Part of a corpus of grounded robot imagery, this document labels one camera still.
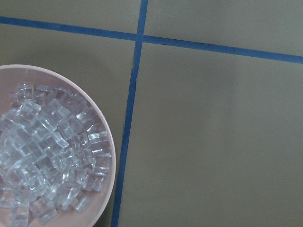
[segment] round bowl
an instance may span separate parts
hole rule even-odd
[[[108,203],[113,190],[116,171],[114,141],[104,115],[94,101],[80,87],[67,78],[50,70],[30,65],[3,65],[0,66],[0,81],[0,115],[11,108],[9,94],[16,92],[17,83],[45,84],[50,86],[62,85],[69,87],[73,92],[78,92],[85,97],[98,113],[100,120],[108,132],[112,155],[111,170],[104,182],[104,187],[101,192],[85,191],[85,194],[91,199],[91,203],[82,214],[79,214],[75,210],[68,210],[67,212],[59,210],[58,215],[44,225],[44,227],[92,227]],[[0,227],[9,227],[9,209],[0,209],[0,217]],[[36,218],[29,221],[29,227],[41,227]]]

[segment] bowl of clear cubes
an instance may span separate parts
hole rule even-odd
[[[0,80],[0,227],[93,226],[115,180],[104,115],[50,70],[5,65]]]

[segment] vertical blue line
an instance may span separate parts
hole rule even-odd
[[[119,222],[127,150],[128,150],[129,136],[130,136],[130,130],[131,130],[132,118],[133,118],[134,98],[135,98],[135,94],[136,94],[136,83],[137,83],[137,76],[138,76],[140,58],[141,58],[141,50],[142,50],[143,34],[144,34],[144,27],[145,27],[145,21],[146,21],[147,5],[148,5],[148,0],[141,0],[140,14],[139,14],[139,19],[138,19],[138,27],[137,27],[137,35],[136,35],[135,46],[134,46],[134,67],[132,70],[130,84],[129,84],[125,123],[124,123],[124,129],[123,129],[121,154],[120,154],[120,168],[119,168],[118,178],[117,178],[117,182],[116,182],[116,192],[115,192],[115,200],[114,200],[111,227],[117,227],[118,222]]]

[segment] blue line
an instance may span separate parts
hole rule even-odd
[[[204,51],[229,53],[229,54],[236,54],[236,55],[249,56],[255,58],[264,58],[264,59],[272,59],[277,61],[287,61],[287,62],[303,64],[303,57],[289,55],[289,54],[256,51],[251,49],[222,46],[215,44],[205,44],[205,43],[198,43],[198,42],[178,40],[178,39],[160,38],[160,37],[154,37],[149,35],[145,35],[143,37],[143,41],[145,43],[151,43],[151,44],[162,44],[162,45],[177,46],[177,47],[184,47],[184,48],[204,50]]]
[[[34,27],[34,28],[55,30],[61,32],[95,35],[95,36],[102,36],[102,37],[109,37],[116,39],[132,40],[132,41],[136,39],[136,34],[131,34],[131,33],[116,32],[116,31],[89,28],[89,27],[63,25],[63,24],[42,22],[36,20],[25,20],[25,19],[11,18],[11,17],[0,17],[0,24]]]
[[[129,136],[130,136],[130,130],[131,130],[132,118],[133,118],[134,98],[136,95],[136,83],[137,83],[137,76],[138,76],[138,72],[139,72],[139,65],[140,65],[140,58],[141,58],[141,51],[142,51],[147,5],[148,5],[148,0],[141,0],[137,36],[136,36],[136,42],[135,42],[135,47],[134,47],[134,67],[132,70],[130,84],[129,84],[129,92],[128,92],[127,106],[126,106],[126,116],[125,116],[122,145],[121,145],[121,154],[120,154],[120,168],[119,168],[118,178],[117,178],[117,182],[116,182],[116,192],[115,192],[115,200],[114,200],[111,227],[117,227],[118,222],[119,222],[126,158],[127,158]]]

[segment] pink bowl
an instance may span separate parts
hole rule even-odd
[[[44,225],[44,227],[92,227],[101,216],[108,203],[110,194],[113,190],[116,171],[114,141],[104,115],[94,101],[80,87],[67,78],[50,70],[30,65],[3,65],[0,66],[0,81],[0,115],[11,108],[9,94],[10,92],[16,92],[17,83],[20,82],[69,87],[73,92],[78,92],[83,95],[99,114],[100,120],[103,122],[108,132],[112,155],[111,170],[104,183],[103,190],[99,193],[85,192],[91,199],[91,204],[82,214],[79,214],[75,210],[68,210],[67,212],[58,211],[58,216]],[[0,209],[0,217],[0,227],[9,227],[9,209]],[[29,227],[40,226],[37,219],[30,220]]]

